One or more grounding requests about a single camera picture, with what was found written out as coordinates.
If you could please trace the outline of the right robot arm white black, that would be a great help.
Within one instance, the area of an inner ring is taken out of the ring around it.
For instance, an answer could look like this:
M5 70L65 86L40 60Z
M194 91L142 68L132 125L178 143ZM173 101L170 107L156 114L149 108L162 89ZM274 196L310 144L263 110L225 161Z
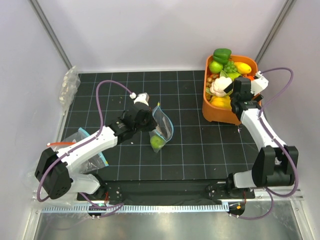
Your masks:
M273 195L287 198L298 189L299 152L282 141L266 121L263 107L254 99L255 84L266 86L268 81L264 77L255 80L237 77L224 90L232 92L231 110L259 150L251 170L231 174L232 181L225 185L225 192L230 198L237 198L245 188L265 188Z

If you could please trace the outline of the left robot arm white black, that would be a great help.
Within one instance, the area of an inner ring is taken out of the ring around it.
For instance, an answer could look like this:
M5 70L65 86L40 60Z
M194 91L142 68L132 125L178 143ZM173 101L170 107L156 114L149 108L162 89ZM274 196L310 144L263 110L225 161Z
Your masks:
M52 200L78 193L90 195L94 200L101 200L106 195L105 184L97 175L80 173L80 165L95 155L131 139L137 132L151 132L156 126L152 109L144 103L137 102L108 126L102 126L99 131L85 139L59 151L48 147L41 153L34 173L39 181L37 200L47 200L47 197L41 198L42 189Z

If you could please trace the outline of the green lime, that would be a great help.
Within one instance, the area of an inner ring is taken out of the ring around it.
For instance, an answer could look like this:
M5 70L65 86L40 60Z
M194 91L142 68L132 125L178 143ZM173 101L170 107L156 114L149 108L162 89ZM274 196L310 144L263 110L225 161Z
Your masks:
M166 141L158 135L153 135L150 138L150 145L153 149L161 149L166 144Z

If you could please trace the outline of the clear zip bag blue zipper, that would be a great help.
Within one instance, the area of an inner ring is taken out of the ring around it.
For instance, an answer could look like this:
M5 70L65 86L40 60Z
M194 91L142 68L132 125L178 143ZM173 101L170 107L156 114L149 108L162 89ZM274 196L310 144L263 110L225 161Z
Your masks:
M161 109L160 106L156 106L152 110L152 116L153 116L154 120L156 121L157 125L153 131L149 132L149 137L151 138L154 135L158 135L158 136L162 137L166 141L166 143L169 142L172 139L173 134L174 134L174 126L173 126L172 121L163 112L163 110ZM161 149L154 149L154 148L152 148L152 149L155 153L158 153L161 150Z

